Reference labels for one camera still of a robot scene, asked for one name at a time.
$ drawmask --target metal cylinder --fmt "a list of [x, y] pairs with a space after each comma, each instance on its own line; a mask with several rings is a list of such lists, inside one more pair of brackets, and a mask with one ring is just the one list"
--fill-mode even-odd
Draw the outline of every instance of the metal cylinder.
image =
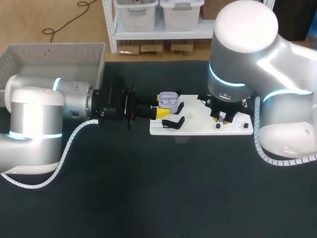
[[57, 167], [63, 104], [62, 94], [52, 89], [15, 90], [10, 133], [0, 134], [0, 173], [43, 174]]
[[87, 82], [67, 81], [63, 78], [40, 78], [14, 75], [5, 89], [5, 105], [9, 112], [12, 95], [17, 88], [33, 86], [53, 89], [64, 97], [63, 116], [66, 119], [87, 120], [91, 118], [92, 86]]

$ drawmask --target yellow block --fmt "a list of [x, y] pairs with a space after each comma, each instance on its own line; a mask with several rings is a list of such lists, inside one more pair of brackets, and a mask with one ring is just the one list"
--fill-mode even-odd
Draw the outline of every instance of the yellow block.
[[157, 109], [157, 119], [163, 118], [170, 115], [170, 109], [158, 108]]

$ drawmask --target metal shelf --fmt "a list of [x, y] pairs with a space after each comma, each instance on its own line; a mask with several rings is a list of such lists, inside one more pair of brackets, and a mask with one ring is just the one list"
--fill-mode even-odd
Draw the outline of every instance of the metal shelf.
[[[163, 10], [157, 7], [156, 25], [154, 31], [149, 32], [125, 32], [120, 20], [119, 12], [115, 10], [115, 18], [112, 15], [112, 1], [102, 0], [108, 30], [109, 43], [112, 53], [117, 53], [116, 40], [173, 40], [173, 39], [210, 39], [212, 38], [214, 20], [202, 20], [199, 16], [198, 27], [195, 31], [167, 32], [165, 31]], [[273, 9], [275, 0], [264, 0], [264, 3]]]
[[116, 40], [173, 40], [173, 39], [210, 39], [212, 38], [214, 20], [202, 20], [199, 16], [198, 27], [195, 31], [168, 32], [165, 30], [163, 10], [156, 9], [155, 29], [147, 32], [125, 32], [119, 12], [114, 20]]

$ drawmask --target cable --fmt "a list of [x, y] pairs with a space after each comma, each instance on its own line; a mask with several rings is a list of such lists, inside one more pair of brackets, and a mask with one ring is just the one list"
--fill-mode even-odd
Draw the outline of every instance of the cable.
[[95, 119], [94, 120], [88, 120], [88, 121], [85, 121], [85, 122], [81, 123], [78, 127], [76, 127], [76, 129], [73, 131], [73, 133], [71, 134], [70, 138], [68, 139], [68, 142], [67, 142], [66, 147], [64, 149], [63, 155], [62, 155], [62, 157], [60, 159], [60, 162], [59, 162], [56, 170], [51, 175], [51, 177], [49, 177], [45, 182], [43, 182], [41, 184], [38, 184], [38, 185], [28, 185], [28, 184], [17, 182], [14, 179], [10, 178], [8, 175], [5, 175], [5, 174], [1, 174], [2, 177], [4, 177], [7, 181], [9, 181], [10, 183], [12, 183], [12, 184], [14, 184], [16, 186], [19, 186], [19, 187], [22, 187], [22, 188], [27, 188], [27, 189], [37, 189], [37, 188], [41, 188], [41, 187], [44, 187], [44, 186], [48, 185], [50, 182], [53, 181], [53, 179], [57, 176], [59, 170], [61, 169], [61, 167], [62, 167], [62, 165], [63, 165], [63, 163], [65, 161], [65, 158], [66, 158], [67, 152], [69, 150], [69, 147], [70, 147], [71, 143], [73, 142], [73, 139], [76, 136], [76, 134], [82, 128], [84, 128], [87, 125], [91, 125], [91, 124], [98, 124], [98, 120], [95, 120]]
[[58, 30], [54, 30], [54, 29], [52, 29], [52, 28], [45, 28], [45, 29], [42, 31], [42, 33], [43, 33], [44, 35], [52, 35], [52, 36], [51, 36], [51, 43], [53, 43], [53, 38], [54, 38], [54, 36], [55, 36], [55, 33], [59, 32], [61, 29], [63, 29], [63, 28], [64, 28], [65, 26], [67, 26], [69, 23], [73, 22], [73, 21], [76, 20], [77, 18], [79, 18], [79, 17], [81, 17], [82, 15], [84, 15], [84, 14], [89, 10], [89, 6], [90, 6], [91, 4], [93, 4], [94, 2], [96, 2], [96, 1], [97, 1], [97, 0], [93, 0], [92, 2], [79, 1], [79, 2], [77, 3], [77, 6], [87, 6], [86, 10], [85, 10], [82, 14], [80, 14], [80, 15], [78, 15], [77, 17], [71, 19], [71, 20], [68, 21], [65, 25], [63, 25], [62, 27], [60, 27]]
[[259, 129], [260, 129], [260, 98], [256, 97], [255, 101], [255, 110], [254, 110], [254, 144], [256, 146], [256, 150], [259, 156], [267, 163], [275, 166], [293, 166], [293, 165], [301, 165], [304, 163], [316, 161], [317, 154], [309, 155], [306, 157], [292, 159], [292, 160], [275, 160], [267, 156], [261, 145], [259, 140]]

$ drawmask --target brown cardboard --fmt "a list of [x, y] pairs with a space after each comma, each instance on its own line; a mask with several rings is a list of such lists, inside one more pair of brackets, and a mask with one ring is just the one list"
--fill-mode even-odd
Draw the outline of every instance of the brown cardboard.
[[191, 55], [194, 49], [194, 40], [172, 40], [170, 51], [175, 55]]
[[201, 15], [203, 19], [216, 19], [218, 13], [229, 3], [236, 0], [205, 0], [205, 4], [201, 7]]
[[117, 41], [118, 53], [123, 55], [139, 55], [140, 41], [139, 40], [124, 40]]
[[162, 40], [146, 40], [141, 41], [141, 53], [162, 53], [164, 50], [164, 41]]
[[171, 51], [193, 51], [194, 40], [172, 40]]

